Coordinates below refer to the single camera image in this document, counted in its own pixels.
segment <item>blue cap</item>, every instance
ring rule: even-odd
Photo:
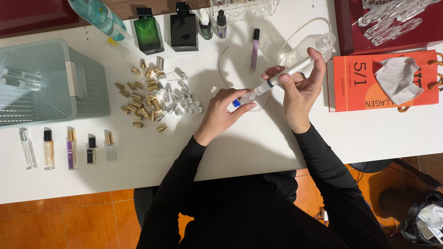
[[[234,107],[239,107],[240,106],[240,101],[238,101],[238,99],[234,100],[232,102],[232,104],[234,105]]]

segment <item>green perfume bottle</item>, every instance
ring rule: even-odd
[[[134,21],[139,49],[144,54],[165,51],[160,26],[152,15],[151,8],[136,8],[138,20]]]

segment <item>white table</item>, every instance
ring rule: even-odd
[[[43,170],[43,127],[24,125],[35,147],[38,168],[26,170],[17,128],[0,130],[0,203],[81,195],[102,191],[159,185],[173,161],[180,154],[204,113],[169,115],[168,129],[158,133],[157,122],[144,121],[145,128],[132,126],[134,116],[126,116],[120,106],[129,102],[119,94],[115,82],[125,84],[140,78],[130,72],[144,58],[149,67],[157,56],[165,59],[165,71],[176,68],[190,78],[188,86],[194,100],[206,109],[219,88],[225,88],[217,68],[217,59],[227,45],[230,48],[222,60],[225,78],[234,88],[255,88],[262,83],[261,72],[276,64],[276,53],[284,40],[298,27],[314,17],[328,18],[336,34],[333,1],[282,0],[273,17],[230,23],[228,37],[206,41],[199,37],[199,52],[174,52],[166,34],[169,15],[156,16],[164,37],[165,51],[150,56],[138,50],[136,40],[125,44],[131,54],[126,59],[112,54],[101,43],[106,36],[93,26],[0,40],[0,47],[60,37],[69,46],[105,66],[111,115],[83,121],[50,124],[55,143],[55,169]],[[133,20],[124,22],[132,27]],[[255,73],[250,73],[251,43],[254,28],[261,29],[260,52]],[[291,42],[309,34],[323,34],[327,25],[315,21],[297,34]],[[435,48],[443,51],[443,46]],[[178,84],[173,82],[174,91]],[[258,100],[263,104],[267,95]],[[305,164],[292,132],[282,116],[283,91],[276,88],[265,110],[245,114],[235,125],[216,138],[207,148],[195,180],[216,179],[304,168]],[[315,102],[310,119],[325,141],[344,163],[443,152],[443,134],[437,131],[443,117],[443,104],[416,106],[406,113],[394,109],[329,113],[326,82],[323,93]],[[66,155],[66,127],[76,129],[79,148],[79,169],[69,171]],[[118,160],[107,162],[102,141],[104,130],[110,130],[117,145]],[[86,164],[88,133],[97,137],[99,160]]]

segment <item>purple liquid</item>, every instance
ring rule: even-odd
[[[72,155],[72,142],[71,141],[67,142],[67,147],[68,147],[68,169],[73,169],[74,168],[74,157]]]
[[[253,40],[252,44],[251,69],[255,69],[257,66],[258,40]]]

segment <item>purple label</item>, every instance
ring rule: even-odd
[[[72,156],[72,142],[71,141],[68,141],[67,147],[68,147],[68,169],[73,169],[74,168],[74,158]]]

